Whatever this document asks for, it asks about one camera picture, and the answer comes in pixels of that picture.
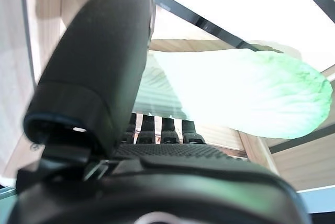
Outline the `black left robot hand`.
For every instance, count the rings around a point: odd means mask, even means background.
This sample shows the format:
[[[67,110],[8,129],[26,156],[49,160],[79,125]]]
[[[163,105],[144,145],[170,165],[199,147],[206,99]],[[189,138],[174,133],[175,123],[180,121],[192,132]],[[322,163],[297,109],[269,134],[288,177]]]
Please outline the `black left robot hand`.
[[[18,170],[8,223],[311,223],[279,176],[206,144],[125,144],[153,0],[89,0],[23,121],[41,159]]]

